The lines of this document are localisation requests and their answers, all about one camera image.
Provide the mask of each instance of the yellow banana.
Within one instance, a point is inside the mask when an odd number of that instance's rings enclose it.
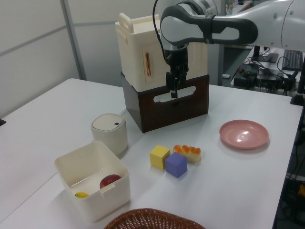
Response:
[[[75,194],[75,196],[78,197],[78,198],[85,198],[85,197],[88,197],[89,194],[87,194],[87,193],[85,193],[85,192],[77,192],[77,193]]]

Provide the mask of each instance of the red apple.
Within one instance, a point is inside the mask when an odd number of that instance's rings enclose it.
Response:
[[[111,184],[112,182],[120,179],[121,177],[119,175],[116,174],[112,174],[109,176],[106,176],[101,182],[100,182],[100,188],[103,188],[109,184]]]

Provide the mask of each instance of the box handle slot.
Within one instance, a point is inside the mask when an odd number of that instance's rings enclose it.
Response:
[[[147,75],[151,76],[151,65],[150,65],[150,62],[149,62],[149,53],[148,52],[145,53],[145,58],[146,58],[146,71],[147,71]]]
[[[133,33],[133,23],[130,17],[124,13],[119,14],[119,24],[127,30],[129,33]]]
[[[182,98],[182,97],[186,97],[189,95],[194,94],[194,92],[196,91],[196,87],[195,86],[191,86],[191,87],[187,87],[187,88],[183,88],[178,90],[178,99]],[[161,94],[161,95],[157,95],[153,98],[153,101],[155,103],[160,102],[160,103],[165,103],[168,101],[174,100],[171,96],[171,93],[165,93],[165,94]]]

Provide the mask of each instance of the small white canister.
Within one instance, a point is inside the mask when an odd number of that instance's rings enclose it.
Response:
[[[103,114],[91,124],[95,141],[103,142],[115,155],[127,148],[127,130],[125,119],[118,114]]]

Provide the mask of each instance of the cream plastic container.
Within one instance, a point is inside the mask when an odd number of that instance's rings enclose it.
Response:
[[[103,142],[115,155],[121,154],[128,145],[126,121],[118,114],[103,114],[91,124],[95,141]]]
[[[159,16],[155,16],[160,32]],[[123,13],[115,23],[122,72],[137,92],[166,85],[166,72],[170,66],[163,54],[153,26],[153,17],[130,19]],[[207,75],[208,50],[204,43],[192,42],[188,46],[189,71],[186,79]]]
[[[100,141],[59,157],[54,164],[69,198],[89,222],[97,221],[130,199],[127,167]],[[121,179],[100,189],[101,180],[111,174]],[[78,198],[77,192],[86,192],[89,196]]]

